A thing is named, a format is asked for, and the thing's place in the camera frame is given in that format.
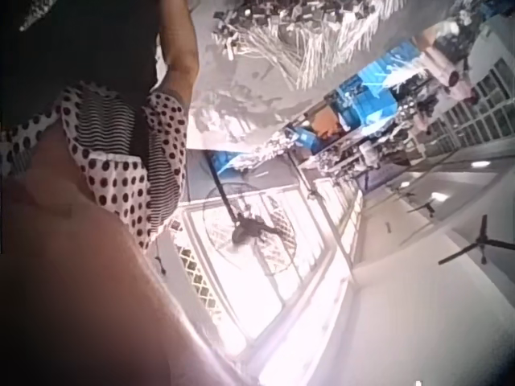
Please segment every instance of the ceiling light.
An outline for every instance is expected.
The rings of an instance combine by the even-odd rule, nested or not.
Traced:
[[[446,201],[449,198],[449,196],[445,195],[444,193],[438,193],[437,191],[434,191],[433,193],[431,193],[431,198],[442,203]]]
[[[471,163],[471,166],[475,167],[475,168],[481,168],[481,167],[486,167],[490,164],[491,164],[490,161],[476,161],[476,162]]]

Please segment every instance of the forearm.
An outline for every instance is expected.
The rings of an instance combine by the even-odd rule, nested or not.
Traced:
[[[169,69],[196,76],[199,52],[187,0],[159,0],[161,49]]]

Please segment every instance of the black and white striped fabric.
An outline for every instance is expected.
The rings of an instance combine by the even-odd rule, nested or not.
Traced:
[[[59,119],[97,204],[119,216],[146,251],[183,190],[187,112],[179,98],[155,91],[136,110],[95,84],[66,88],[50,111],[8,131],[2,176],[24,173],[41,134]]]

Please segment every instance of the polka dot fabric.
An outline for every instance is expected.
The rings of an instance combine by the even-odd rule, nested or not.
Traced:
[[[147,167],[130,154],[135,111],[115,92],[81,83],[0,142],[2,175],[23,173],[42,132],[61,119],[70,154],[97,204],[116,214],[146,251],[171,222],[183,190],[187,114],[165,92],[151,93],[142,111],[149,130]]]

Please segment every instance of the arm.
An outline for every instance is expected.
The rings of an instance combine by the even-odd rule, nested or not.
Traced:
[[[161,48],[167,73],[159,91],[179,94],[187,108],[199,74],[199,51],[187,0],[159,0]]]

